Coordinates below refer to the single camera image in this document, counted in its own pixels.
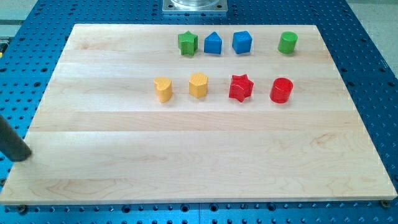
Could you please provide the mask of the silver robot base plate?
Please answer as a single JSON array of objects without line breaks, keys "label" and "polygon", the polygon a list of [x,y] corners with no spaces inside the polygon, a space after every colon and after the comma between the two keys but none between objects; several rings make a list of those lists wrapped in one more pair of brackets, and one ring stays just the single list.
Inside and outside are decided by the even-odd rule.
[{"label": "silver robot base plate", "polygon": [[225,13],[227,0],[163,0],[162,11],[166,14]]}]

